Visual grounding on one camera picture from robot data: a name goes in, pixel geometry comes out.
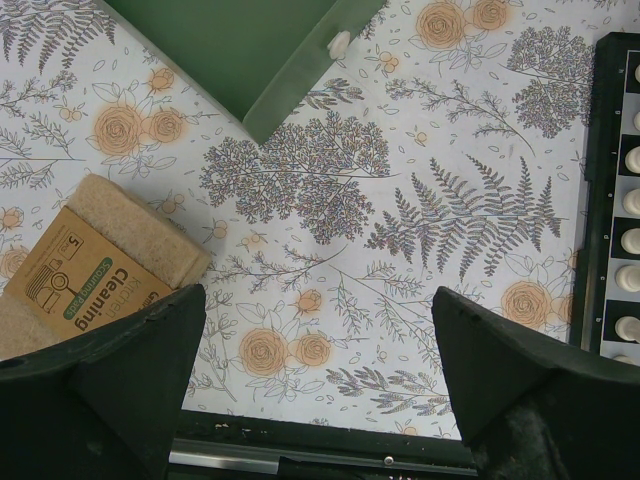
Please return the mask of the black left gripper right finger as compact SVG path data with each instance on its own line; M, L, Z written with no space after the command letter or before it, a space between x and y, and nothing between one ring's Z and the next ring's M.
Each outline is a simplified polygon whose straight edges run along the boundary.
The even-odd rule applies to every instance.
M636 479L639 369L507 320L446 287L432 318L481 479Z

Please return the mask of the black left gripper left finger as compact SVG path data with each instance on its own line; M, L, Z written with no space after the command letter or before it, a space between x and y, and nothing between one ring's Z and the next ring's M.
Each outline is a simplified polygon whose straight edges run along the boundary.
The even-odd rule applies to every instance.
M206 320L200 284L1 364L4 479L163 479Z

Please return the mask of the black white chess board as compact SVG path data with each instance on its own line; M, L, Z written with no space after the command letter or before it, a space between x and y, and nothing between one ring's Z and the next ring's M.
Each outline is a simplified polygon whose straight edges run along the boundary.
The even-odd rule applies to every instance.
M639 228L639 216L622 205L624 196L639 189L639 174L625 166L629 150L639 147L633 119L639 112L639 37L609 33L596 44L590 124L585 155L587 182L583 247L578 252L570 341L584 350L612 359L625 355L639 362L639 343L615 332L623 316L639 318L639 292L620 289L617 271L639 266L639 255L621 246L622 234Z

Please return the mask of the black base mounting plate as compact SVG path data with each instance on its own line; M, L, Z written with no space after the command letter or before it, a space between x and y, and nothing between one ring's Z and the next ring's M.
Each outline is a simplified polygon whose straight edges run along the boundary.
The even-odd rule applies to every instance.
M183 410L174 476L208 479L475 479L461 442Z

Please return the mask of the brown cardboard piece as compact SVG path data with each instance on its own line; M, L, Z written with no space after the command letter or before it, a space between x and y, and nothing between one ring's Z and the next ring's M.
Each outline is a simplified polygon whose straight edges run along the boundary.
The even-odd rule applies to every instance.
M78 185L32 249L1 249L1 357L82 335L197 283L211 256L99 175Z

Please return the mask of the floral patterned table mat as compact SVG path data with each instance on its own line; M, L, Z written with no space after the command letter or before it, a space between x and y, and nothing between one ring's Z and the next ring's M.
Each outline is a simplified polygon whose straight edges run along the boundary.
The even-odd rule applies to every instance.
M207 320L189 410L454 439L445 286L566 340L596 42L635 1L385 1L264 143L93 1L1 5L1 281L83 180Z

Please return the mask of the green plastic tray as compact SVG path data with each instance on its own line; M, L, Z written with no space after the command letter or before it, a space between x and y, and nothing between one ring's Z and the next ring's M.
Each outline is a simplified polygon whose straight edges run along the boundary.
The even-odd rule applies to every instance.
M101 7L221 107L258 144L334 63L327 45L355 39L380 1L118 1Z

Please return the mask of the white round tray knob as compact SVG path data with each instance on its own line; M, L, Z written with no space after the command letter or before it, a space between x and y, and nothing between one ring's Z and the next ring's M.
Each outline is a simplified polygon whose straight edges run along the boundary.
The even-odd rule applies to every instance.
M337 60L343 56L351 42L351 33L348 30L338 32L328 43L327 50L331 60Z

